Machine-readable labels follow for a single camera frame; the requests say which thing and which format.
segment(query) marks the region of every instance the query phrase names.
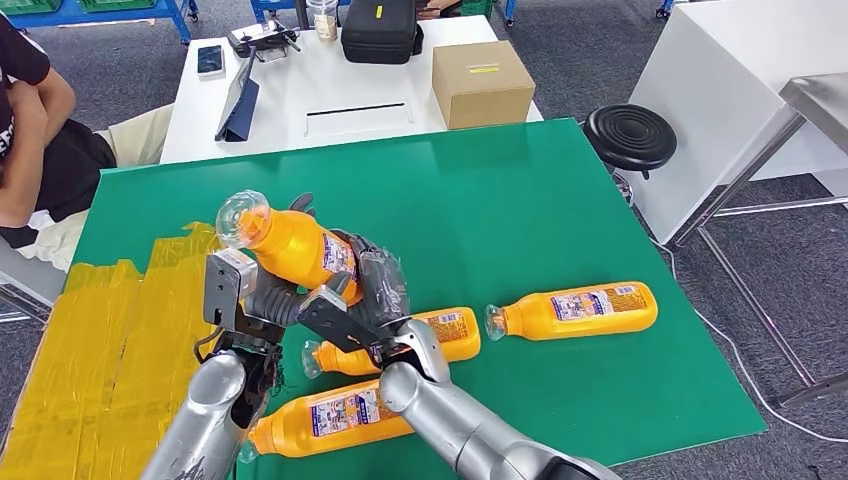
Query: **orange bottle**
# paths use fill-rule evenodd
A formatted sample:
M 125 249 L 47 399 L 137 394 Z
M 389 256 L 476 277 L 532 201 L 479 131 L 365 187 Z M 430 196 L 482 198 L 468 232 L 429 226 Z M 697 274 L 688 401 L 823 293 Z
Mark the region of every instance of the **orange bottle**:
M 226 245 L 251 249 L 265 270 L 310 290 L 337 272 L 356 275 L 350 245 L 309 214 L 273 210 L 259 192 L 245 190 L 228 198 L 218 210 L 215 229 Z M 348 305 L 362 298 L 355 278 L 342 297 Z
M 305 457 L 412 433 L 380 401 L 379 380 L 296 398 L 248 433 L 259 454 Z
M 519 335 L 530 340 L 585 337 L 644 330 L 657 319 L 647 285 L 619 282 L 527 295 L 503 308 L 486 307 L 492 340 Z
M 480 353 L 480 329 L 477 328 L 477 318 L 470 308 L 446 308 L 412 317 L 430 324 L 449 362 L 468 360 Z M 341 372 L 346 375 L 379 372 L 365 350 L 344 353 L 327 341 L 319 344 L 308 340 L 303 346 L 301 358 L 303 373 L 309 378 L 315 378 L 322 372 Z

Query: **yellow tape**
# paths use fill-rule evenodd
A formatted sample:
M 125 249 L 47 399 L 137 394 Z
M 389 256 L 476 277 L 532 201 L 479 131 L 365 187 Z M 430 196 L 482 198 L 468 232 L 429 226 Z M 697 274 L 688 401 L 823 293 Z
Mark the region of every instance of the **yellow tape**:
M 469 68 L 468 73 L 491 73 L 497 72 L 498 70 L 498 67 Z
M 214 229 L 154 242 L 129 261 L 77 264 L 56 302 L 12 420 L 0 478 L 138 478 L 197 368 Z

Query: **black case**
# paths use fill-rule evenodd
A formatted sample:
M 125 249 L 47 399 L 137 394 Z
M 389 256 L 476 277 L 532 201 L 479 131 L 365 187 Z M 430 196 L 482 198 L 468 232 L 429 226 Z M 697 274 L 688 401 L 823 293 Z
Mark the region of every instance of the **black case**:
M 352 0 L 342 28 L 345 57 L 354 63 L 398 65 L 421 53 L 424 32 L 415 0 Z

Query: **stool seat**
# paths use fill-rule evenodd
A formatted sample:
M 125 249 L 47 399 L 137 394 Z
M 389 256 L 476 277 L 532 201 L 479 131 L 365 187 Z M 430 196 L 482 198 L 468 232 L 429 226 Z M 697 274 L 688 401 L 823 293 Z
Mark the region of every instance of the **stool seat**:
M 604 163 L 642 172 L 645 178 L 677 149 L 677 136 L 665 119 L 627 103 L 594 110 L 583 123 L 583 134 Z

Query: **green tabletop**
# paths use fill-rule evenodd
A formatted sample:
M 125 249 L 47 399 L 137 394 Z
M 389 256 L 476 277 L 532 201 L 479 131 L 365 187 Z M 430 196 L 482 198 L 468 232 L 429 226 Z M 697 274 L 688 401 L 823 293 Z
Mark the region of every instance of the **green tabletop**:
M 766 427 L 573 119 L 453 131 L 103 175 L 76 262 L 147 266 L 157 237 L 213 222 L 250 188 L 284 208 L 315 193 L 319 223 L 362 233 L 401 259 L 412 310 L 638 280 L 659 318 L 623 335 L 531 342 L 483 339 L 454 382 L 517 429 L 605 464 Z M 286 401 L 361 381 L 310 381 L 296 326 L 283 341 Z M 239 478 L 451 478 L 419 438 L 288 459 L 266 455 Z

